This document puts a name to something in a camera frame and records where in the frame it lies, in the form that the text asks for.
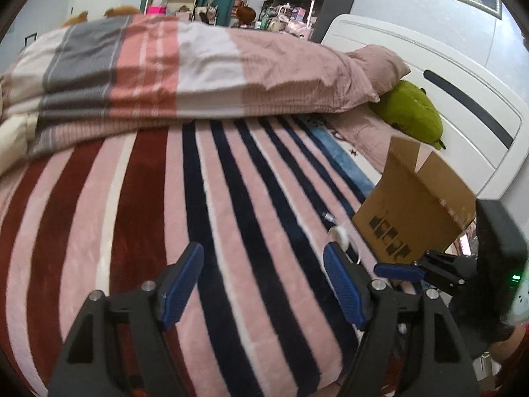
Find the cardboard box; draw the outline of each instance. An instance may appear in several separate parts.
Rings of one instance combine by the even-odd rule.
[[[393,137],[384,173],[353,223],[380,262],[410,264],[444,251],[475,217],[475,196],[432,152],[415,172],[420,144]]]

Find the green plush toy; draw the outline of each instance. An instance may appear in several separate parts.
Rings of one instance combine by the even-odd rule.
[[[390,92],[380,97],[379,103],[369,103],[371,109],[393,128],[435,149],[446,149],[441,136],[443,123],[439,112],[424,89],[401,80]]]

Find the headboard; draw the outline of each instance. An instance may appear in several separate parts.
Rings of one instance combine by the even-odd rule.
[[[322,43],[396,52],[411,69],[405,79],[424,88],[441,114],[443,159],[480,198],[507,190],[529,152],[529,108],[484,67],[430,37],[362,16],[338,16]]]

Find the blue gripper pad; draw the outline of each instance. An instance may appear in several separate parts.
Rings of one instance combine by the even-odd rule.
[[[373,316],[366,272],[351,262],[336,242],[325,246],[323,265],[347,322],[363,330]]]
[[[182,317],[203,266],[204,248],[199,243],[190,243],[180,259],[164,273],[155,308],[163,331],[171,328]]]
[[[420,282],[426,276],[426,272],[419,269],[419,267],[408,264],[388,264],[380,262],[375,265],[373,271],[380,277],[408,282]]]

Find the pink container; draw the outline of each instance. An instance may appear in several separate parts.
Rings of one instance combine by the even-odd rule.
[[[151,6],[147,9],[148,15],[165,15],[167,7]]]

